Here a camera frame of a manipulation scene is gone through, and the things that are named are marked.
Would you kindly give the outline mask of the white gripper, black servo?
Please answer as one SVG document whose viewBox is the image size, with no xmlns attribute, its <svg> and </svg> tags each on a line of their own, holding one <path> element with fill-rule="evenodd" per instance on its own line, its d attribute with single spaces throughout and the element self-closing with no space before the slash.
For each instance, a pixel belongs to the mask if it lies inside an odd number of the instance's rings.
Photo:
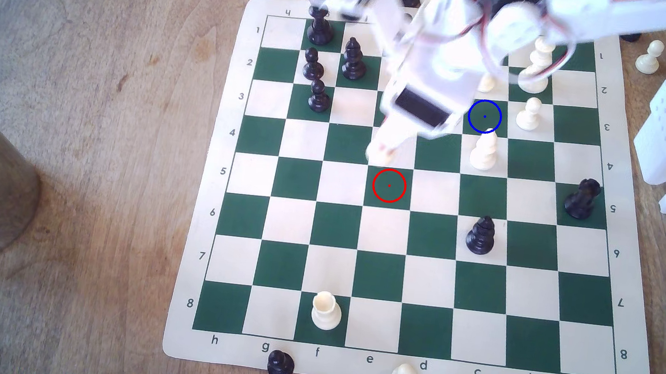
<svg viewBox="0 0 666 374">
<path fill-rule="evenodd" d="M 462 16 L 445 29 L 446 17 L 393 16 L 388 54 L 391 77 L 383 94 L 385 115 L 370 146 L 398 149 L 413 137 L 456 133 L 486 74 L 485 27 L 489 18 Z"/>
</svg>

